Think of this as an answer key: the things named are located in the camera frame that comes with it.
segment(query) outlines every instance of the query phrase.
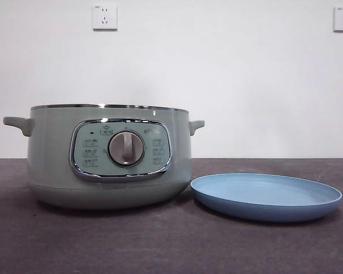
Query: pot rim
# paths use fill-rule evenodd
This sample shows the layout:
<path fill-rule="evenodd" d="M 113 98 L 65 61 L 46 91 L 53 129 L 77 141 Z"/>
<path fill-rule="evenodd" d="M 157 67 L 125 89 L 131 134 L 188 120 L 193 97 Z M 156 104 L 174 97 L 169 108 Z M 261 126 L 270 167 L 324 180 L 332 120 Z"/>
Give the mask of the pot rim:
<path fill-rule="evenodd" d="M 133 104 L 43 104 L 40 106 L 31 107 L 30 110 L 37 110 L 40 108 L 65 108 L 65 107 L 98 107 L 98 108 L 137 108 L 142 110 L 169 110 L 180 111 L 188 113 L 188 110 L 172 107 L 155 107 L 155 106 L 139 106 Z"/>

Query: table surface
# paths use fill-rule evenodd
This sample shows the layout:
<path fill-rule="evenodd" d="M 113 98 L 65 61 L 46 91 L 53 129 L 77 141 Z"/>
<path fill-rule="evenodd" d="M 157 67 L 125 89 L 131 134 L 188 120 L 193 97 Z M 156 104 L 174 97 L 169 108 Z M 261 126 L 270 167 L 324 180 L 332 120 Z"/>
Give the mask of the table surface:
<path fill-rule="evenodd" d="M 209 210 L 188 187 L 118 211 L 39 202 L 25 159 L 0 159 L 0 273 L 341 273 L 343 200 L 303 223 L 260 223 Z M 343 193 L 343 159 L 193 159 L 193 177 L 255 172 L 316 180 Z"/>

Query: plate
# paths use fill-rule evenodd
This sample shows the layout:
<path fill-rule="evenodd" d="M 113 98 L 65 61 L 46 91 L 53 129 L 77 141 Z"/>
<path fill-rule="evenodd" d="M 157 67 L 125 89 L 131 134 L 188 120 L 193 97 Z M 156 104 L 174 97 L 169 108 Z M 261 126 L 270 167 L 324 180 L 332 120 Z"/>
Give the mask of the plate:
<path fill-rule="evenodd" d="M 257 221 L 317 219 L 334 211 L 342 193 L 306 179 L 271 174 L 214 174 L 194 179 L 195 197 L 218 212 Z"/>

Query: multi cooker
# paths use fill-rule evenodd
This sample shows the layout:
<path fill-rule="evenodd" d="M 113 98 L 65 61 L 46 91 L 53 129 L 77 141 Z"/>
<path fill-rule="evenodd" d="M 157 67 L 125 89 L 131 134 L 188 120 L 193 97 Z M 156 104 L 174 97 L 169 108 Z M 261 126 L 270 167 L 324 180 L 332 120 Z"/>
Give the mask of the multi cooker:
<path fill-rule="evenodd" d="M 203 120 L 178 108 L 51 104 L 5 117 L 29 137 L 29 184 L 61 207 L 116 209 L 168 200 L 192 175 L 190 136 Z"/>

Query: control panel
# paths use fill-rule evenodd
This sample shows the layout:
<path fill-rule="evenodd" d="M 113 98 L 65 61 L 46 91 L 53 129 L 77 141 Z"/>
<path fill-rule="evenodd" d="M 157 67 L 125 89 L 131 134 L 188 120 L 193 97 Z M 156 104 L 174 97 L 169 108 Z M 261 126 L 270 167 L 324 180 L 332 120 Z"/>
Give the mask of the control panel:
<path fill-rule="evenodd" d="M 83 179 L 148 176 L 169 168 L 170 146 L 168 130 L 160 122 L 87 120 L 74 130 L 70 165 Z"/>

